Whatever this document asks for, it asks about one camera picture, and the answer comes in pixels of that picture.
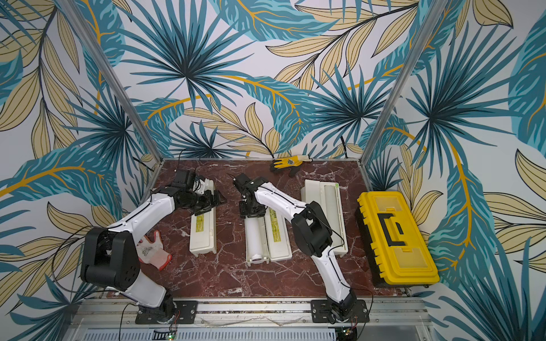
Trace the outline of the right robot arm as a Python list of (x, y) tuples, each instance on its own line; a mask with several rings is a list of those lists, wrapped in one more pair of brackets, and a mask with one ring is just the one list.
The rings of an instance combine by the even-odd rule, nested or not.
[(235, 177), (233, 184), (243, 197), (239, 204), (241, 217), (263, 217), (270, 208), (291, 224), (297, 247), (311, 257), (323, 279), (332, 318), (340, 322), (350, 318), (357, 298), (335, 258), (333, 230), (320, 204), (297, 200), (267, 179), (251, 180), (244, 173)]

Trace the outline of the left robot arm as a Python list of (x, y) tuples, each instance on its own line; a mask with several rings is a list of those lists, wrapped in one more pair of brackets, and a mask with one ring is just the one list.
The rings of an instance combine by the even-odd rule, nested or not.
[(94, 227), (85, 236), (80, 278), (115, 290), (140, 306), (159, 308), (167, 290), (140, 269), (137, 245), (164, 217), (184, 209), (199, 215), (226, 202), (219, 190), (203, 193), (167, 186), (152, 193), (135, 211), (107, 228)]

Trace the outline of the plastic wrap roll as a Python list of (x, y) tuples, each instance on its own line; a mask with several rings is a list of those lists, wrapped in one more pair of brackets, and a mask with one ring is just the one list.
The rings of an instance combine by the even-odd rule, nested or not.
[(245, 238), (248, 264), (260, 264), (269, 259), (263, 217), (245, 219)]

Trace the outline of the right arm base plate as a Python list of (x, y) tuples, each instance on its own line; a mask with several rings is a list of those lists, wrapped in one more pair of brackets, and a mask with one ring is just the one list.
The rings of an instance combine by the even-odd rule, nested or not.
[(313, 323), (367, 323), (370, 321), (370, 311), (364, 300), (356, 300), (351, 308), (343, 308), (329, 300), (312, 300), (310, 305)]

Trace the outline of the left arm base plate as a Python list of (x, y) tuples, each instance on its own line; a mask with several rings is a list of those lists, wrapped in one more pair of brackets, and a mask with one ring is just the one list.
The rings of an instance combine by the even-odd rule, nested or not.
[(198, 301), (173, 301), (157, 308), (139, 306), (135, 323), (137, 325), (153, 324), (193, 324), (196, 317)]

